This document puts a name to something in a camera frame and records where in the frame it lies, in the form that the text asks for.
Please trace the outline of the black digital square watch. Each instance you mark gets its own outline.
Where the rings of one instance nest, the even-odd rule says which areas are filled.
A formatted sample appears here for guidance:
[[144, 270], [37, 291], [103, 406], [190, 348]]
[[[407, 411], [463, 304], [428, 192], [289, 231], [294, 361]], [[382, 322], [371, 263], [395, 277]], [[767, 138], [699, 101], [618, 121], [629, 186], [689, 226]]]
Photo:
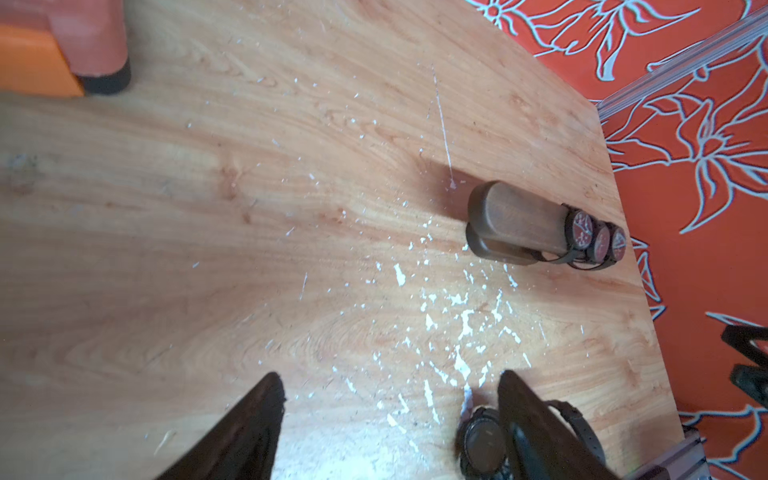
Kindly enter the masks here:
[[560, 400], [547, 400], [545, 405], [556, 410], [561, 418], [570, 426], [576, 438], [596, 457], [602, 465], [606, 465], [604, 449], [596, 433], [576, 407]]

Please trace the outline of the dark wooden watch stand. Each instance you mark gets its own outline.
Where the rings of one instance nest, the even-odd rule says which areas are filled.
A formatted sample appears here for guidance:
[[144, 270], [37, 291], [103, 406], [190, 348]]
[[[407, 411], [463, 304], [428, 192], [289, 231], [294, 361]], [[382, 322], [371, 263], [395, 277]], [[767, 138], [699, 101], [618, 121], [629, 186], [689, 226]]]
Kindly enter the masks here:
[[534, 252], [568, 252], [569, 208], [502, 181], [476, 186], [468, 199], [467, 243], [480, 258], [514, 265], [536, 262]]

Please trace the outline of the black watch placed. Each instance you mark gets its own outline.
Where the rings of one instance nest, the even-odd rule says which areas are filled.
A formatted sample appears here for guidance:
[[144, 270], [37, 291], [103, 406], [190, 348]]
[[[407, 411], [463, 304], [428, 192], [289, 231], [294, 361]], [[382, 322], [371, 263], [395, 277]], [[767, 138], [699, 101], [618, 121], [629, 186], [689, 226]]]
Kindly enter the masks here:
[[626, 253], [627, 248], [627, 238], [625, 231], [622, 227], [611, 223], [611, 222], [604, 222], [611, 234], [611, 240], [610, 240], [610, 247], [608, 250], [608, 255], [605, 260], [605, 263], [602, 266], [597, 267], [593, 270], [601, 270], [606, 269], [608, 267], [611, 267], [621, 261]]

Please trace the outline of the black slim round watch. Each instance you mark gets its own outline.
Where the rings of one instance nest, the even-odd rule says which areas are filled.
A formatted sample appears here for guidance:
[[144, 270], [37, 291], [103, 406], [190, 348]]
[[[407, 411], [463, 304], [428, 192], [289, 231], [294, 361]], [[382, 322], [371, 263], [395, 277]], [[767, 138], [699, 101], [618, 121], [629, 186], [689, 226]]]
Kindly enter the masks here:
[[569, 266], [581, 270], [593, 270], [605, 263], [610, 247], [611, 234], [608, 226], [600, 221], [593, 221], [593, 235], [588, 247], [581, 252]]

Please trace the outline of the black watch dark red dial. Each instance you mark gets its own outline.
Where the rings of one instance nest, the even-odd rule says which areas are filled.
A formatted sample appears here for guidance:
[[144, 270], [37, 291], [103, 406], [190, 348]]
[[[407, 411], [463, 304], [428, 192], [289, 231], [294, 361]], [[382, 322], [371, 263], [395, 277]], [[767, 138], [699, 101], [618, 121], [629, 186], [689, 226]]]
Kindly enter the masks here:
[[565, 205], [568, 210], [564, 222], [566, 253], [556, 258], [547, 258], [540, 251], [534, 251], [532, 257], [540, 262], [567, 264], [574, 266], [577, 262], [587, 260], [590, 248], [596, 240], [595, 220], [586, 211]]

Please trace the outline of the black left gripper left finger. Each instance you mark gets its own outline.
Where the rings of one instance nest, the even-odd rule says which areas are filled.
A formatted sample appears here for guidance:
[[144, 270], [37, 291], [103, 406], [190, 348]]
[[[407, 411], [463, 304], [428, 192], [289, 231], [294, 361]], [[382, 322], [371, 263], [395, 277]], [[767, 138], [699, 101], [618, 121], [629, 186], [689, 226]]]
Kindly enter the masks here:
[[285, 413], [280, 376], [270, 372], [161, 479], [269, 479]]

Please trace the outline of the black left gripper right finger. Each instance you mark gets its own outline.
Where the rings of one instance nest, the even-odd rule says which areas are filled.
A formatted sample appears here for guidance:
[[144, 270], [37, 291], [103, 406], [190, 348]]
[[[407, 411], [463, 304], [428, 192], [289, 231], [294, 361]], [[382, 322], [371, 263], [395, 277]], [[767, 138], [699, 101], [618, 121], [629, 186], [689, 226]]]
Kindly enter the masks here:
[[560, 414], [512, 370], [498, 384], [500, 422], [511, 479], [615, 479]]

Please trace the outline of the black chunky sport watch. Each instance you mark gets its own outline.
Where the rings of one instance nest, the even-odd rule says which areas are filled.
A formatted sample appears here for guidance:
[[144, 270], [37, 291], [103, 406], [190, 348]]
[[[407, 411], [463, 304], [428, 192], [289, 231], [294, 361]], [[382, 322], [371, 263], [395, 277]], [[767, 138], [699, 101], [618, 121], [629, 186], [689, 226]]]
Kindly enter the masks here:
[[506, 444], [496, 409], [475, 408], [462, 421], [455, 448], [464, 479], [510, 479]]

